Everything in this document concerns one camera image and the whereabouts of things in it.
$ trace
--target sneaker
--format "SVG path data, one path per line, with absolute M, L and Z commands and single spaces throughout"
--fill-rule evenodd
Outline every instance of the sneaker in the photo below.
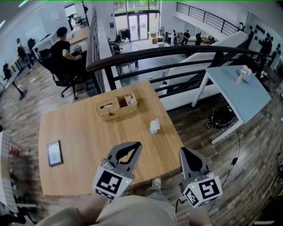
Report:
M 161 188 L 161 178 L 156 177 L 156 178 L 152 179 L 152 186 L 158 187 L 160 189 Z

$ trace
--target light blue table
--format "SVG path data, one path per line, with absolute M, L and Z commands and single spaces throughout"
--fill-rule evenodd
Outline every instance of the light blue table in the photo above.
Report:
M 271 100 L 271 97 L 255 75 L 251 76 L 250 83 L 244 81 L 241 81 L 240 84 L 237 83 L 237 78 L 242 68 L 243 65 L 205 69 L 205 76 L 200 85 L 199 92 L 192 102 L 192 106 L 194 107 L 196 105 L 208 79 L 210 79 L 230 104 L 239 120 L 223 134 L 214 139 L 211 142 L 212 144 L 229 135 L 243 123 L 247 123 Z

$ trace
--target woven storage box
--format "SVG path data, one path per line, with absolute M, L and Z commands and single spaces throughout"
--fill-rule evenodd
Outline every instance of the woven storage box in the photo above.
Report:
M 135 110 L 137 110 L 137 100 L 133 93 L 125 93 L 96 103 L 96 114 L 101 121 L 116 118 Z

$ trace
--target tablet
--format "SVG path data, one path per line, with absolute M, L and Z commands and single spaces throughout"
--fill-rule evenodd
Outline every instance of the tablet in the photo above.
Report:
M 60 141 L 57 140 L 47 145 L 49 166 L 56 166 L 63 163 Z

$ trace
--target black stroller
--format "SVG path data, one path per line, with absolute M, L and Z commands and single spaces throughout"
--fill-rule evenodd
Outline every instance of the black stroller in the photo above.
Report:
M 212 114 L 208 117 L 205 126 L 207 129 L 215 127 L 221 130 L 227 130 L 236 118 L 234 111 L 227 103 L 213 110 Z

